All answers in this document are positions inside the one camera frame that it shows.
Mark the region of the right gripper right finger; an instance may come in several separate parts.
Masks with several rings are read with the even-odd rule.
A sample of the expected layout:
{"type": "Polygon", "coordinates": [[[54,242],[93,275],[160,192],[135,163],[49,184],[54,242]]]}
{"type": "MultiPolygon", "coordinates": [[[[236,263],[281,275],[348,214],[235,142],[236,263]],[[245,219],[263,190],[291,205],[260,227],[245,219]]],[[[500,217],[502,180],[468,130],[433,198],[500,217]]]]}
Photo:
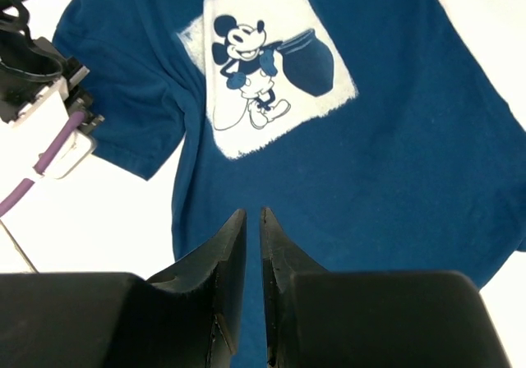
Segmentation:
{"type": "Polygon", "coordinates": [[[455,271],[330,272],[260,217],[270,367],[507,367],[478,290],[455,271]]]}

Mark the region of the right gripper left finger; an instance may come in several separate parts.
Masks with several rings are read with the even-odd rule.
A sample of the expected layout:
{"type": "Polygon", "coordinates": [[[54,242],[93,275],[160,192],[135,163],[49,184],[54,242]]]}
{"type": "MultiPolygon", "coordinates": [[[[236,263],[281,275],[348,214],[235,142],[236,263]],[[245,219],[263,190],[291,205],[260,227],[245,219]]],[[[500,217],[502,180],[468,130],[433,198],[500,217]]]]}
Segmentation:
{"type": "Polygon", "coordinates": [[[129,273],[4,274],[4,367],[227,367],[239,347],[246,222],[149,279],[129,273]]]}

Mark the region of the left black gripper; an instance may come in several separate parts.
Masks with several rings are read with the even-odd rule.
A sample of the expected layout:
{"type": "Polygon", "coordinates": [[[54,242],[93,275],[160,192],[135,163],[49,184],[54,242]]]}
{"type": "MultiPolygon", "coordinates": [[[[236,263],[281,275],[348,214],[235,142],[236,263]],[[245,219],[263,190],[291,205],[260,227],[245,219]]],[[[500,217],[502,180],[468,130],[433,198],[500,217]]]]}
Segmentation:
{"type": "Polygon", "coordinates": [[[25,1],[1,0],[1,71],[30,82],[54,81],[62,75],[62,62],[31,38],[25,1]]]}

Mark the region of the blue mickey mouse t-shirt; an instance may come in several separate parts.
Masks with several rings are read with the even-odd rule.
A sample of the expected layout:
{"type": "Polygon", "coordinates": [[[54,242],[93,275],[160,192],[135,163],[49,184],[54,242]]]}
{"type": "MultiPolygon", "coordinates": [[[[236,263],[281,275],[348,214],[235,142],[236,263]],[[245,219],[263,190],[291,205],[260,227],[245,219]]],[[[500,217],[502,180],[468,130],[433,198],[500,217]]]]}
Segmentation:
{"type": "Polygon", "coordinates": [[[525,132],[439,0],[72,0],[95,154],[143,179],[181,150],[173,252],[247,212],[241,345],[267,360],[259,217],[335,272],[457,270],[525,248],[525,132]]]}

